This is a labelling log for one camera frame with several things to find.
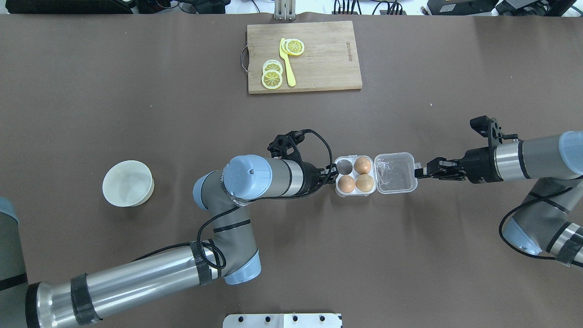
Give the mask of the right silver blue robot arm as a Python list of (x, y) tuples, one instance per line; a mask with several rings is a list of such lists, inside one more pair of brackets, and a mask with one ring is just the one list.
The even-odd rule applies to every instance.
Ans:
[(495, 118), (480, 116), (469, 124), (487, 147), (470, 149), (460, 159), (437, 157), (415, 168), (415, 177), (473, 184), (535, 179), (522, 203), (502, 218), (501, 240), (531, 259), (581, 268), (582, 226), (568, 215), (582, 199), (582, 132), (523, 140), (503, 133)]

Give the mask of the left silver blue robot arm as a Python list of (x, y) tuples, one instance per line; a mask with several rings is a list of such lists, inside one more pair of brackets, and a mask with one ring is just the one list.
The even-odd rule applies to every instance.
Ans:
[[(4, 217), (1, 240), (22, 239), (18, 273), (28, 281), (17, 294), (1, 293), (1, 326), (26, 326), (29, 284), (125, 265), (154, 248), (193, 241), (208, 216), (196, 208), (192, 185), (208, 168), (235, 155), (257, 150), (268, 135), (237, 147), (229, 138), (201, 133), (139, 128), (107, 131), (4, 127), (1, 129), (1, 195), (15, 204), (18, 220)], [(117, 162), (135, 159), (153, 171), (153, 197), (137, 207), (106, 202), (101, 184)]]

